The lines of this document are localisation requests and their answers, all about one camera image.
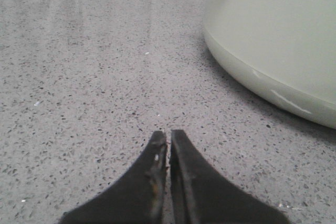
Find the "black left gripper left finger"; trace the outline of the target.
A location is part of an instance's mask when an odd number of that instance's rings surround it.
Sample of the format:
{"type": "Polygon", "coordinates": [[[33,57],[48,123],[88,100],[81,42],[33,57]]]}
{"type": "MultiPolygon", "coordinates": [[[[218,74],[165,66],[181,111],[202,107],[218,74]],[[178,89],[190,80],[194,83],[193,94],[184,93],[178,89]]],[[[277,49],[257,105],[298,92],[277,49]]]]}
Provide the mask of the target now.
{"type": "Polygon", "coordinates": [[[166,136],[153,132],[137,160],[112,186],[66,213],[61,223],[161,223],[166,182],[166,136]]]}

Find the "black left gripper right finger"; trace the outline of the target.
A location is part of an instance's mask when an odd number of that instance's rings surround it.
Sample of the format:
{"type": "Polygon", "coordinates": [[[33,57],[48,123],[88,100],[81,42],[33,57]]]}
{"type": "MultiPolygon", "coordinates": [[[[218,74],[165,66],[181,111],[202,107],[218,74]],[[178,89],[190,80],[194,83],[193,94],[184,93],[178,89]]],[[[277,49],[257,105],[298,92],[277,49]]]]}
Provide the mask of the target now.
{"type": "Polygon", "coordinates": [[[245,193],[216,171],[183,130],[171,135],[175,223],[288,223],[279,210],[245,193]]]}

